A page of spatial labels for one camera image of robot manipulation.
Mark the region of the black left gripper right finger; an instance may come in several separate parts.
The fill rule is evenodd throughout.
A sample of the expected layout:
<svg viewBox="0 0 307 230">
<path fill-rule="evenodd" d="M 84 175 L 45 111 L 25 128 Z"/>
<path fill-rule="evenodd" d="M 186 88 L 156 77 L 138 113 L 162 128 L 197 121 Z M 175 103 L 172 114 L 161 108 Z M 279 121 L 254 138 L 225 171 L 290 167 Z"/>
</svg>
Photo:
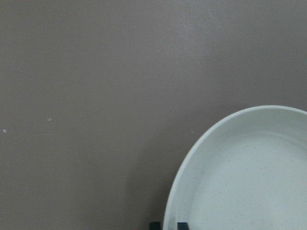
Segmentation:
<svg viewBox="0 0 307 230">
<path fill-rule="evenodd" d="M 178 222 L 177 230 L 189 230 L 189 225 L 187 222 Z"/>
</svg>

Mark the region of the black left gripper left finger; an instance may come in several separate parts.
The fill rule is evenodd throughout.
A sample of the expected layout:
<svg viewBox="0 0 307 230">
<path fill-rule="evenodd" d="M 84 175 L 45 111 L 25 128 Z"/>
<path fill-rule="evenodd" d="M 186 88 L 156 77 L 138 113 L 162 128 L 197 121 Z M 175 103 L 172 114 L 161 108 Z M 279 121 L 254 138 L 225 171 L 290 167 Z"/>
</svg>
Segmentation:
<svg viewBox="0 0 307 230">
<path fill-rule="evenodd" d="M 161 230 L 161 222 L 158 221 L 150 222 L 149 230 Z"/>
</svg>

